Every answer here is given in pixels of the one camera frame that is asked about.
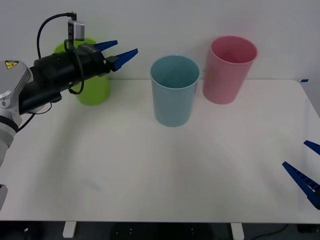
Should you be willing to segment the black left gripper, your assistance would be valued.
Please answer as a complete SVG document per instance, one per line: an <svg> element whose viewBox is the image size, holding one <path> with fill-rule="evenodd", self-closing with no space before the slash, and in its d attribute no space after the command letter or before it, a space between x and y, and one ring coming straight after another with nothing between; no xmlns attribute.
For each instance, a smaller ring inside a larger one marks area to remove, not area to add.
<svg viewBox="0 0 320 240"><path fill-rule="evenodd" d="M95 44L81 44L76 48L85 79L103 76L111 71L118 71L124 64L138 54L138 49L133 49L115 56L104 57L103 51L118 44L117 40L110 40Z"/></svg>

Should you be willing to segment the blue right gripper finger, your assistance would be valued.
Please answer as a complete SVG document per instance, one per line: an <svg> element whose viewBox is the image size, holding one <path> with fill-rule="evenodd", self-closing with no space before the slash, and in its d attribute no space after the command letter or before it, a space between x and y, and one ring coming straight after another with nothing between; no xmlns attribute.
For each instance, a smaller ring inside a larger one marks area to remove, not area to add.
<svg viewBox="0 0 320 240"><path fill-rule="evenodd" d="M319 144L311 142L309 140L306 140L303 144L306 145L311 150L313 150L318 155L320 155L320 145Z"/></svg>
<svg viewBox="0 0 320 240"><path fill-rule="evenodd" d="M284 161L282 166L306 195L306 198L317 209L320 209L320 185Z"/></svg>

